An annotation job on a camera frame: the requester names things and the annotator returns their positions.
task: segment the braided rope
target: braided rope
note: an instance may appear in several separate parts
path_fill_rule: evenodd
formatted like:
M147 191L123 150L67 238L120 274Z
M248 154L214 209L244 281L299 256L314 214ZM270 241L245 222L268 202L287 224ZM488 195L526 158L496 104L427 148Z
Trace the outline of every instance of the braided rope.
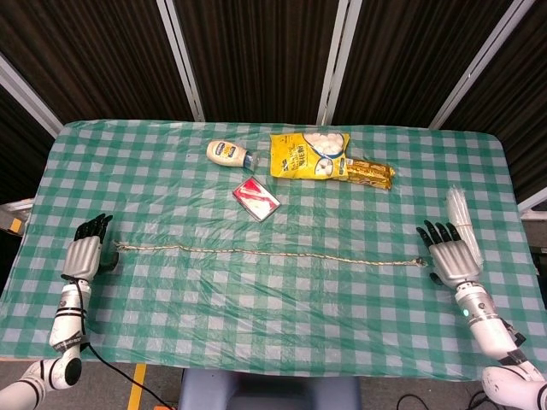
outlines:
M248 249L206 249L206 248L193 248L185 245L161 245L161 246L137 246L127 243L114 242L118 250L165 250L165 249L179 249L186 252L198 252L201 254L251 254L251 255L267 255L267 256L289 256L289 257L311 257L318 259L327 259L330 261L340 261L348 263L356 263L361 265L372 265L375 267L382 266L400 266L400 267L426 267L427 262L422 258L414 258L410 261L363 261L360 259L347 259L339 258L337 256L310 254L310 253L293 253L293 252L268 252L265 250L248 250Z

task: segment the green checkered tablecloth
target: green checkered tablecloth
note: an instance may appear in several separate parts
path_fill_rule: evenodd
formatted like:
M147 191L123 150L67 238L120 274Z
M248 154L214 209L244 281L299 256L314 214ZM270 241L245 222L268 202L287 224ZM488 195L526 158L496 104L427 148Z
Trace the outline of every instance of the green checkered tablecloth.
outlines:
M76 227L101 212L114 215L109 252L120 241L409 260L428 257L415 227L425 218L446 221L446 191L458 185L485 257L482 281L499 313L528 336L526 354L546 362L545 313L501 144L475 132L319 127L349 132L349 157L394 166L392 190L270 177L269 133L317 129L143 120L65 126L0 300L0 355L56 357L48 339L66 248ZM282 205L261 224L232 197L249 174L207 160L213 138L262 153L256 176ZM92 282L87 324L93 345L112 361L479 378L494 362L479 352L453 291L434 285L431 271L310 257L124 252L115 272Z

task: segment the mayonnaise bottle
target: mayonnaise bottle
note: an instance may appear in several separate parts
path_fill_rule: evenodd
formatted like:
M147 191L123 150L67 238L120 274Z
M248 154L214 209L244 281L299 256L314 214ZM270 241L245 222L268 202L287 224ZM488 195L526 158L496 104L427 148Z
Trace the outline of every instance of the mayonnaise bottle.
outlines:
M247 149L218 139L209 143L207 157L212 162L225 167L245 167L251 171L255 169L258 162L258 157L252 155Z

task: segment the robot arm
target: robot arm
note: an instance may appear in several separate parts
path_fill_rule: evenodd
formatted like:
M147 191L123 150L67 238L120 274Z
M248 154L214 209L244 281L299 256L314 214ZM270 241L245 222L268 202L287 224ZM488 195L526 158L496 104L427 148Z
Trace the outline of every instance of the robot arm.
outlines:
M416 228L431 252L443 284L456 290L456 302L482 352L500 366L482 374L485 393L495 402L525 410L547 410L547 383L519 346L526 340L496 312L494 302L478 282L480 268L452 224L447 229L428 220L426 232Z
M80 351L88 344L84 318L91 296L89 283L99 268L101 246L111 219L101 214L84 223L68 247L62 278L69 283L62 288L50 335L50 346L61 357L33 363L17 382L0 390L2 409L33 410L46 392L68 389L78 382Z

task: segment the tablecloth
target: tablecloth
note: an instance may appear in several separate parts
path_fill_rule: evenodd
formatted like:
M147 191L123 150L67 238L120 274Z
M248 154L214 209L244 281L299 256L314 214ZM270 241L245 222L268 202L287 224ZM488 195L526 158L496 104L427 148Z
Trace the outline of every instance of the tablecloth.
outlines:
M392 165L391 191L269 176L269 134L348 132L348 157ZM256 177L281 201L257 223L233 199L250 174L207 160L213 138L262 155ZM314 252L368 261L428 257L415 232L447 220L466 191L481 280L499 313L547 361L544 312L501 144L475 132L389 126L291 126L96 120L66 125L40 183L0 307L0 355L55 357L48 345L75 228L114 215L114 241ZM128 251L93 280L91 342L107 359L286 375L476 379L482 355L453 291L432 267L312 257Z

